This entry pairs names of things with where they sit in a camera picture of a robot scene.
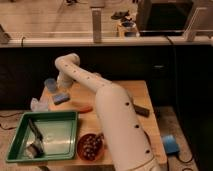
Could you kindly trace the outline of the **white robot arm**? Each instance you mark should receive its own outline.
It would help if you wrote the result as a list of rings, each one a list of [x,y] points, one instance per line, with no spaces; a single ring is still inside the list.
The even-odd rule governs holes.
[[[116,171],[161,171],[136,115],[132,99],[122,86],[79,67],[71,53],[58,57],[57,82],[70,87],[76,80],[95,93],[95,108]]]

